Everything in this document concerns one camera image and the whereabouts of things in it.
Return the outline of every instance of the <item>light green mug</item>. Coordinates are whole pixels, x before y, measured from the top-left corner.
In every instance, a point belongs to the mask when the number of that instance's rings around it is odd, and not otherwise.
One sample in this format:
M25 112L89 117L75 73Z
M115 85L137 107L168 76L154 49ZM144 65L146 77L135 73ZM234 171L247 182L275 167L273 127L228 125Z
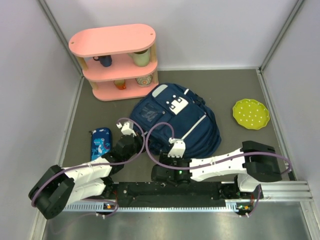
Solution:
M138 51L134 53L128 53L128 55L133 59L135 65L139 67L145 67L150 62L150 49L143 51Z

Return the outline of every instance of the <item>dark blue mug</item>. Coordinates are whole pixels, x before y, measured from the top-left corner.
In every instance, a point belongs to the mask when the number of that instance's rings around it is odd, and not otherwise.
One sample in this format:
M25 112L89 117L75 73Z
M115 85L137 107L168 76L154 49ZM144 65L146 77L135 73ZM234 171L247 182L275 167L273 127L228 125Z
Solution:
M111 55L106 56L94 56L93 60L100 61L101 65L104 67L109 67L112 64L112 58Z

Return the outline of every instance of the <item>top shelf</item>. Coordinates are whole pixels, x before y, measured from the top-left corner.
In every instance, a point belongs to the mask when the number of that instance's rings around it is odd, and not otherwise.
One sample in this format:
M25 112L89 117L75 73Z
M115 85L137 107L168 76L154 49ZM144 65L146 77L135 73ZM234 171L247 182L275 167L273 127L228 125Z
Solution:
M76 33L70 51L82 58L140 52L156 41L155 30L145 24L91 28Z

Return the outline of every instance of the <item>shelf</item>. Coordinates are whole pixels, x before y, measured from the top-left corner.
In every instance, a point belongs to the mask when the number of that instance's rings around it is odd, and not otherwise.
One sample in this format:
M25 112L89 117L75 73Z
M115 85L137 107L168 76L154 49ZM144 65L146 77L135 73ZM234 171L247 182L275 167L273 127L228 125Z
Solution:
M147 66L137 66L132 58L124 53L112 55L111 66L102 66L99 61L93 58L89 59L86 64L88 68L83 70L86 79L92 82L106 82L120 79L134 79L145 77L152 74L156 69L158 62L149 62Z
M97 83L98 89L92 90L93 95L101 101L141 98L146 96L158 83L152 82L149 86L139 86L135 79L125 81L126 89L119 90L113 81Z
M156 41L156 32L145 24L85 29L69 41L70 51L82 58L139 52Z

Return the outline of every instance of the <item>plate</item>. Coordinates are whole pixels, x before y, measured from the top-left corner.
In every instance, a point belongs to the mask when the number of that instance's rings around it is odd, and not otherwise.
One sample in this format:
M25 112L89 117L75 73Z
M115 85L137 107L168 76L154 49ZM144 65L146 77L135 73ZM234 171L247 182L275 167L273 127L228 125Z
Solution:
M232 110L234 119L246 129L259 130L267 126L270 120L265 105L254 99L245 98L237 101Z

